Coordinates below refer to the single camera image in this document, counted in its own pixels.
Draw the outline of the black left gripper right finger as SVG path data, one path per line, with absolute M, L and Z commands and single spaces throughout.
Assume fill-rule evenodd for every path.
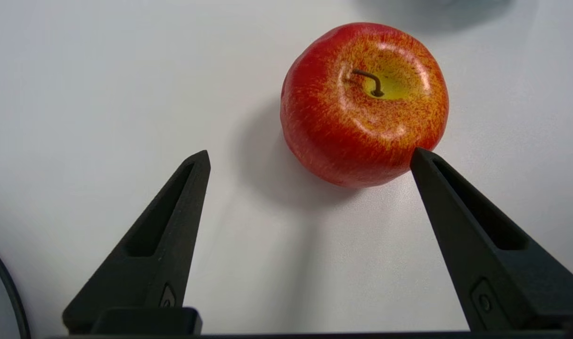
M 573 274 L 440 156 L 410 168 L 469 328 L 569 328 Z

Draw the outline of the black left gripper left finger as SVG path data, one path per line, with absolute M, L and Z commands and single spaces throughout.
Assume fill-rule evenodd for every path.
M 71 335 L 112 308 L 183 304 L 210 172 L 207 151 L 179 165 L 63 311 Z

